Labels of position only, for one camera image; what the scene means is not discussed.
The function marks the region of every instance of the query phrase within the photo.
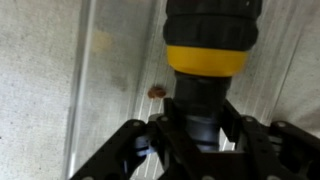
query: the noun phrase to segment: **screw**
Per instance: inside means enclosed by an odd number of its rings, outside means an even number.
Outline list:
[[[269,175],[267,177],[267,180],[281,180],[278,176],[274,176],[274,175]]]
[[[82,178],[82,180],[94,180],[94,178],[91,176],[87,176],[87,177]]]
[[[140,123],[139,122],[134,122],[133,126],[140,126]]]
[[[166,117],[166,116],[163,116],[162,118],[161,118],[161,121],[168,121],[169,119]]]
[[[286,127],[286,123],[284,122],[278,122],[277,124],[279,127]]]
[[[201,180],[214,180],[211,176],[203,176]]]

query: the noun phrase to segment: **black metal bracket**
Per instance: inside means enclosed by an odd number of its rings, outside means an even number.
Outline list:
[[[287,122],[271,127],[241,116],[229,102],[221,126],[234,152],[203,153],[179,123],[171,99],[145,124],[127,121],[71,180],[128,180],[150,153],[164,169],[159,180],[319,180],[320,140]]]

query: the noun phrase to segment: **power tool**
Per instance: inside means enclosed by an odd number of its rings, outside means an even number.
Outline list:
[[[319,180],[319,139],[284,121],[264,126],[226,100],[261,8],[262,0],[168,0],[173,99],[147,123],[128,120],[71,180],[128,180],[150,153],[164,170],[159,180]],[[218,151],[220,129],[235,151]]]

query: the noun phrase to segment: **yellow band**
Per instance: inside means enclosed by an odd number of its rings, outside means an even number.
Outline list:
[[[242,51],[168,46],[168,62],[175,70],[187,74],[230,77],[239,72],[247,58]]]

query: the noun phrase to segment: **brown stain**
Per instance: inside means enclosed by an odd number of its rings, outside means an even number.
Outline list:
[[[111,83],[117,87],[121,92],[125,92],[128,89],[128,80],[122,76],[112,76]]]
[[[95,30],[92,38],[91,51],[94,53],[102,53],[109,50],[112,47],[112,35],[104,32]]]
[[[162,86],[152,86],[148,91],[148,97],[150,99],[164,98],[167,92]]]

